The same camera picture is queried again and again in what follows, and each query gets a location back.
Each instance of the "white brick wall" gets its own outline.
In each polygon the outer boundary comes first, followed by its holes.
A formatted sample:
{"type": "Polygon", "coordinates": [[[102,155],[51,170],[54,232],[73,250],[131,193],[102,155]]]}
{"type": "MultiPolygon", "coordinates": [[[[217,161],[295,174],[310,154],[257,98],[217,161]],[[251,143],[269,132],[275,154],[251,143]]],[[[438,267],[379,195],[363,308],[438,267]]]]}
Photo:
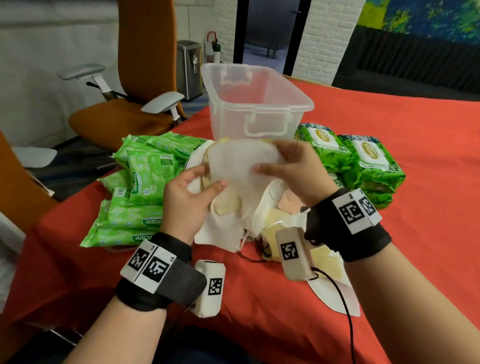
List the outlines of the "white brick wall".
{"type": "MultiPolygon", "coordinates": [[[[312,0],[292,76],[331,85],[365,0],[312,0]]],[[[233,61],[237,0],[216,0],[217,36],[233,61]]]]}
{"type": "Polygon", "coordinates": [[[331,85],[365,0],[312,0],[292,76],[331,85]]]}

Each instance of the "hand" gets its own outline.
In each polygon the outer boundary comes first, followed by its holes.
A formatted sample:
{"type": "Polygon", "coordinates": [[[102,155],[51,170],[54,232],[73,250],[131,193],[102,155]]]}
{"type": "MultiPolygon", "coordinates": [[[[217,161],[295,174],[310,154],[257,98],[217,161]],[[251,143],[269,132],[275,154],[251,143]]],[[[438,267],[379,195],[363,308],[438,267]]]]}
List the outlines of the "hand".
{"type": "Polygon", "coordinates": [[[209,172],[208,165],[189,168],[171,180],[163,192],[163,221],[160,231],[191,245],[193,237],[202,227],[208,205],[227,186],[227,181],[212,183],[199,194],[187,190],[195,177],[209,172]]]}
{"type": "Polygon", "coordinates": [[[310,143],[275,140],[286,164],[263,163],[253,167],[256,173],[283,179],[292,192],[308,207],[313,207],[338,191],[310,143]]]}

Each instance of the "white wall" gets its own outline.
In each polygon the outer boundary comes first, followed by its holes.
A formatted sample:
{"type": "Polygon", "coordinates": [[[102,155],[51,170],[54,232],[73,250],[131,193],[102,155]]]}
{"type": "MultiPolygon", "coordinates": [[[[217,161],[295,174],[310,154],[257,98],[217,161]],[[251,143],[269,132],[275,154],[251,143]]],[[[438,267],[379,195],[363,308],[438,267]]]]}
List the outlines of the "white wall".
{"type": "MultiPolygon", "coordinates": [[[[292,76],[331,85],[365,0],[312,0],[292,76]]],[[[237,0],[216,0],[219,41],[233,60],[237,0]]]]}
{"type": "MultiPolygon", "coordinates": [[[[216,25],[214,4],[175,0],[178,39],[203,43],[216,25]]],[[[9,143],[52,147],[74,137],[68,117],[104,99],[86,80],[55,73],[101,63],[108,85],[122,92],[117,47],[116,1],[0,1],[0,130],[9,143]]]]}

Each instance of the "trash can lid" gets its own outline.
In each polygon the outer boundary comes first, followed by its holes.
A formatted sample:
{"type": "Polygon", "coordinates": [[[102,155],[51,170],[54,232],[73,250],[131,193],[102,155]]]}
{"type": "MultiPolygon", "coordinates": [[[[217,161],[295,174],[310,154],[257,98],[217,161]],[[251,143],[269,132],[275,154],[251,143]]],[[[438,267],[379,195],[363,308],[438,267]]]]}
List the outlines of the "trash can lid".
{"type": "Polygon", "coordinates": [[[201,48],[202,44],[194,42],[192,40],[177,40],[178,50],[191,50],[201,48]]]}

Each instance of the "colorful painting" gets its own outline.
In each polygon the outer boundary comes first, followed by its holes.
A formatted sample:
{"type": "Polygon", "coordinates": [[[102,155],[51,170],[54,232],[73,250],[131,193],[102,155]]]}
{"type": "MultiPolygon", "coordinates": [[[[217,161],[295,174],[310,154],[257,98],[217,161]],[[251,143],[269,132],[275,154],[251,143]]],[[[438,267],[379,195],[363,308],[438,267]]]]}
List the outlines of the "colorful painting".
{"type": "Polygon", "coordinates": [[[358,25],[480,44],[480,0],[367,0],[358,25]]]}

